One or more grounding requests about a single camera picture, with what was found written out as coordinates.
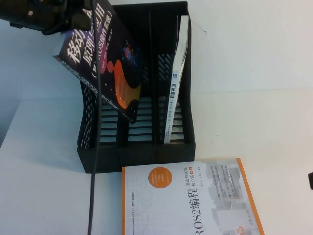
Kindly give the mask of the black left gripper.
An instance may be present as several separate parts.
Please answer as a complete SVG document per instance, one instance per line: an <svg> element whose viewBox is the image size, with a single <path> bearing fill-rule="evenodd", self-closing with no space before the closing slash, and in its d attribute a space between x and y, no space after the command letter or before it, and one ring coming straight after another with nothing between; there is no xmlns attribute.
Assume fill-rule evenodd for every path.
<svg viewBox="0 0 313 235"><path fill-rule="evenodd" d="M52 35L86 26L81 0L41 0L44 13L52 17L51 26L42 30L43 35Z"/></svg>

